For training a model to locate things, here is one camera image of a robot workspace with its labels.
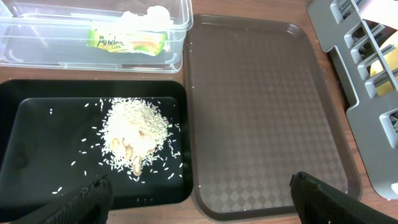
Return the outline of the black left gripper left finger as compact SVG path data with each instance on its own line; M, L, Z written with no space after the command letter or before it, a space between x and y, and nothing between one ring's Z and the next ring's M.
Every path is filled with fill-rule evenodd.
M105 224L112 204L111 181L103 175L11 224Z

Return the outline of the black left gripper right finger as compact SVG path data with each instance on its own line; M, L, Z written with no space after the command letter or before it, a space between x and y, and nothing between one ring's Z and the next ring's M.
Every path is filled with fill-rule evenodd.
M316 177L298 172L290 180L290 194L305 224L397 224L387 216Z

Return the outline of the pile of rice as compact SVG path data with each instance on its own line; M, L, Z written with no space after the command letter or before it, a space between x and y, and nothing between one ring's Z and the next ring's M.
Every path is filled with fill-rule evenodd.
M118 197L180 193L180 113L173 98L57 98L49 108L58 190L109 175Z

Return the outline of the green snack wrapper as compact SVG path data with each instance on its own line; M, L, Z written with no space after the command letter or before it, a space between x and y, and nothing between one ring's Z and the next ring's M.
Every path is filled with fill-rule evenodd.
M167 34L145 31L122 33L91 28L86 45L117 54L146 54L157 56L163 51Z

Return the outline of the white tissue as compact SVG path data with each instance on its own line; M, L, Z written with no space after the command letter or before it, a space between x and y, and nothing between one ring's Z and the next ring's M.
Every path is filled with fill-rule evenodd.
M169 11L163 6L151 6L147 9L147 14L143 16L126 11L117 20L117 23L132 30L151 30L155 32L174 27Z

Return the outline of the pink bowl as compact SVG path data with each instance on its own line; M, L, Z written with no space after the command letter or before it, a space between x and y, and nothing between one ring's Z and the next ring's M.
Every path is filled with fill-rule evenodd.
M397 30L397 1L367 0L359 7L363 19Z

